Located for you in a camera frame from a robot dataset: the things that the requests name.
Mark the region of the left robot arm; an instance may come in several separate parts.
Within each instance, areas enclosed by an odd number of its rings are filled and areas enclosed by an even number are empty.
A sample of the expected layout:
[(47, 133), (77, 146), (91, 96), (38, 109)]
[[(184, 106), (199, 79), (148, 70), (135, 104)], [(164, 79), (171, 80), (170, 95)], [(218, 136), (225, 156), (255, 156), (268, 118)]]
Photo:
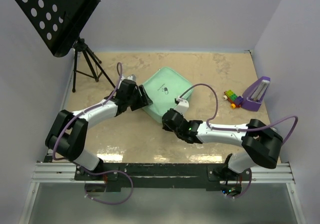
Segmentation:
[(103, 176), (102, 160), (85, 149), (87, 131), (104, 120), (151, 105), (153, 102), (143, 85), (124, 79), (118, 88), (97, 104), (80, 111), (61, 110), (47, 135), (45, 145), (70, 162), (86, 169), (92, 180)]

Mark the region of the mint green medicine case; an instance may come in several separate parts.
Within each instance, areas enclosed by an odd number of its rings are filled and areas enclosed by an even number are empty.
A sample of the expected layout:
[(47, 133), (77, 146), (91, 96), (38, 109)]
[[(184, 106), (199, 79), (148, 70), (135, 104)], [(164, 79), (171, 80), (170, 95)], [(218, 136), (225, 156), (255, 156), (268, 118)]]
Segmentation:
[(192, 83), (169, 67), (163, 67), (147, 79), (143, 87), (152, 104), (143, 110), (157, 123), (170, 108), (174, 108), (175, 98), (182, 95)]

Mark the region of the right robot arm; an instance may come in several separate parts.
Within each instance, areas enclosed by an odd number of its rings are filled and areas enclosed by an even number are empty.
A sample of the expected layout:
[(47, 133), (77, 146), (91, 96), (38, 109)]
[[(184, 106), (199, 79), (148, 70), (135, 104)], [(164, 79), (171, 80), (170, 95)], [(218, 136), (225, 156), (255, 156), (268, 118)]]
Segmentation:
[(162, 117), (162, 128), (173, 132), (189, 144), (222, 143), (242, 147), (244, 152), (231, 154), (223, 167), (223, 175), (235, 180), (243, 171), (260, 166), (275, 169), (283, 138), (257, 119), (248, 124), (216, 125), (201, 120), (187, 121), (182, 114), (169, 109)]

